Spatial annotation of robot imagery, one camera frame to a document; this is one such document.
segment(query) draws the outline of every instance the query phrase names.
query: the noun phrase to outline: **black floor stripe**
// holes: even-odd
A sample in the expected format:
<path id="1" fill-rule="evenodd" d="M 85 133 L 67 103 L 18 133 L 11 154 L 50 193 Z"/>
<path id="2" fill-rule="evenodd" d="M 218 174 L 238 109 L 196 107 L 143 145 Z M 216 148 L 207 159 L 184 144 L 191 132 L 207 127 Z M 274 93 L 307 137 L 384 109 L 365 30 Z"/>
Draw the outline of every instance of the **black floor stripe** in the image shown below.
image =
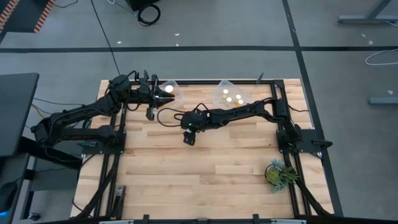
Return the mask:
<path id="1" fill-rule="evenodd" d="M 319 118 L 319 114 L 318 114 L 318 110 L 317 110 L 317 105 L 315 104 L 315 99 L 314 99 L 313 92 L 311 89 L 310 79 L 308 77 L 307 68 L 305 67 L 303 53 L 300 49 L 299 38 L 297 37 L 297 34 L 296 34 L 296 29 L 294 26 L 289 3 L 287 2 L 287 0 L 282 0 L 282 3 L 284 5 L 287 23 L 289 25 L 290 34 L 291 34 L 292 40 L 293 40 L 293 45 L 295 47 L 297 47 L 295 53 L 297 56 L 298 66 L 300 68 L 300 72 L 302 75 L 305 94 L 307 96 L 308 105 L 310 107 L 313 124 L 314 124 L 315 129 L 318 131 L 319 137 L 324 139 L 325 137 L 324 137 L 322 126 L 321 126 L 321 122 L 320 122 L 320 118 Z M 331 168 L 330 158 L 329 158 L 329 154 L 328 154 L 327 150 L 325 150 L 325 152 L 322 152 L 322 156 L 323 156 L 322 164 L 323 164 L 323 168 L 325 170 L 326 181 L 328 183 L 328 188 L 329 188 L 331 202 L 333 205 L 334 212 L 336 215 L 343 216 L 340 199 L 339 199 L 338 192 L 337 192 L 336 182 L 335 182 L 335 178 L 334 178 L 333 171 Z"/>
<path id="2" fill-rule="evenodd" d="M 0 34 L 0 43 L 5 33 Z M 191 46 L 191 47 L 113 47 L 113 52 L 195 52 L 195 51 L 284 51 L 284 52 L 357 52 L 394 50 L 398 46 L 364 47 L 300 47 L 300 46 Z M 0 54 L 17 53 L 101 53 L 110 52 L 108 47 L 72 48 L 0 48 Z"/>

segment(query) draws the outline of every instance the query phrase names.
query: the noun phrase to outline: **white cable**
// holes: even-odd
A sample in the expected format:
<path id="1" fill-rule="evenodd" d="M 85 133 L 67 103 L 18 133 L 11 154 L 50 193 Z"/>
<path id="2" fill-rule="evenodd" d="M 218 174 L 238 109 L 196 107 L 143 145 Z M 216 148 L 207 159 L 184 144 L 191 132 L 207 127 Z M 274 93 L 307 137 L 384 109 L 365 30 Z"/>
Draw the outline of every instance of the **white cable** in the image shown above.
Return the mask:
<path id="1" fill-rule="evenodd" d="M 393 23 L 391 23 L 391 22 L 386 22 L 386 23 L 388 23 L 388 24 L 390 24 L 390 25 L 392 25 L 392 26 L 394 26 L 394 27 L 398 27 L 397 25 L 395 25 L 395 24 L 393 24 Z M 366 65 L 374 65 L 374 66 L 378 66 L 378 65 L 398 65 L 398 62 L 391 62 L 391 63 L 369 63 L 368 62 L 368 60 L 370 59 L 370 58 L 373 58 L 374 56 L 376 56 L 376 55 L 379 55 L 379 54 L 382 54 L 382 53 L 386 53 L 386 52 L 394 52 L 394 51 L 397 51 L 398 49 L 394 49 L 394 50 L 382 50 L 382 51 L 380 51 L 380 52 L 377 52 L 377 53 L 375 53 L 375 54 L 372 54 L 372 55 L 370 55 L 369 57 L 367 57 L 366 59 L 365 59 L 365 63 L 366 63 Z"/>

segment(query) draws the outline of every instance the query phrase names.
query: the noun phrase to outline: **wooden table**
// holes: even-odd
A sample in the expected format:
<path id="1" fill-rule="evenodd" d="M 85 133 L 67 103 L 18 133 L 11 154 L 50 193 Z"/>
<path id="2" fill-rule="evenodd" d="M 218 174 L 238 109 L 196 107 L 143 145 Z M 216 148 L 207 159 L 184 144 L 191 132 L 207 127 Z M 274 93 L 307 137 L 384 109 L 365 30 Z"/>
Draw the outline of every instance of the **wooden table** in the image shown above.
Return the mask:
<path id="1" fill-rule="evenodd" d="M 284 80 L 289 105 L 307 109 L 299 79 Z M 101 82 L 98 97 L 108 85 Z M 192 110 L 198 103 L 209 108 L 216 85 L 182 85 L 185 101 L 181 110 Z M 239 85 L 254 100 L 271 96 L 268 85 Z M 123 219 L 184 218 L 292 218 L 288 190 L 273 194 L 264 178 L 264 170 L 273 159 L 283 161 L 278 151 L 275 131 L 277 125 L 260 117 L 234 121 L 217 130 L 197 134 L 195 146 L 183 143 L 180 128 L 166 128 L 157 121 L 148 121 L 146 107 L 128 112 L 126 118 L 126 150 L 121 156 L 118 185 L 126 185 Z M 160 119 L 178 124 L 173 113 Z M 303 129 L 312 127 L 308 112 L 291 111 L 292 119 Z M 92 128 L 109 124 L 110 118 L 99 116 Z M 333 212 L 323 167 L 319 158 L 300 154 L 307 187 L 329 212 Z M 75 203 L 84 207 L 98 187 L 102 155 L 88 161 L 81 169 Z M 296 187 L 300 212 L 302 196 Z M 104 214 L 108 193 L 103 197 Z M 72 216 L 79 211 L 72 209 Z"/>

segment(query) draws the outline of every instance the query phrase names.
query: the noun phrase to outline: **robotic arm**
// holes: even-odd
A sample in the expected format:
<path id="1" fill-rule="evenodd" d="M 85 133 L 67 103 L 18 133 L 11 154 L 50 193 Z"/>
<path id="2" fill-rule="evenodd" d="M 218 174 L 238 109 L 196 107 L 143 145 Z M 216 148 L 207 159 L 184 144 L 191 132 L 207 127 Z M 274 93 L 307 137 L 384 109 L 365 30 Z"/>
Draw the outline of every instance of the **robotic arm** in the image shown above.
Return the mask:
<path id="1" fill-rule="evenodd" d="M 271 115 L 264 109 L 266 104 L 271 103 L 275 108 L 275 115 Z M 199 110 L 203 105 L 206 110 Z M 195 133 L 208 129 L 218 129 L 226 126 L 230 121 L 237 121 L 253 116 L 260 116 L 272 123 L 280 123 L 288 132 L 289 142 L 296 144 L 301 141 L 300 127 L 294 125 L 287 113 L 287 106 L 282 100 L 266 98 L 245 106 L 230 110 L 211 109 L 209 110 L 203 103 L 199 104 L 193 111 L 185 112 L 180 122 L 184 132 L 184 143 L 191 146 L 195 144 Z"/>
<path id="2" fill-rule="evenodd" d="M 131 89 L 133 82 L 129 81 L 129 76 L 133 73 L 140 84 L 136 90 Z M 150 82 L 148 79 L 146 71 L 144 71 L 144 78 L 139 78 L 139 74 L 135 71 L 128 75 L 117 76 L 109 81 L 105 95 L 96 102 L 51 114 L 33 126 L 31 131 L 35 135 L 36 142 L 42 147 L 53 147 L 64 140 L 97 140 L 103 144 L 117 143 L 116 133 L 110 125 L 101 126 L 98 129 L 73 129 L 67 126 L 98 115 L 117 114 L 123 103 L 136 104 L 137 108 L 141 104 L 149 105 L 146 116 L 149 120 L 153 120 L 153 109 L 173 101 L 174 95 L 159 88 L 157 75 L 153 75 Z"/>

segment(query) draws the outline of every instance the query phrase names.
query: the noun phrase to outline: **green plant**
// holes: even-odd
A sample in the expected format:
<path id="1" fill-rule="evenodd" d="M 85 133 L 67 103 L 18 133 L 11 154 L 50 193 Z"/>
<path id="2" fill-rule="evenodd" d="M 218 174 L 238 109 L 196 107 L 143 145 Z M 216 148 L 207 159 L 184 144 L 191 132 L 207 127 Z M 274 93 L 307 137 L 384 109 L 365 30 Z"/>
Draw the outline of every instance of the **green plant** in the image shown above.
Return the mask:
<path id="1" fill-rule="evenodd" d="M 266 177 L 274 186 L 272 192 L 275 193 L 283 190 L 288 184 L 293 184 L 300 176 L 293 167 L 286 167 L 284 162 L 274 159 L 266 171 Z"/>

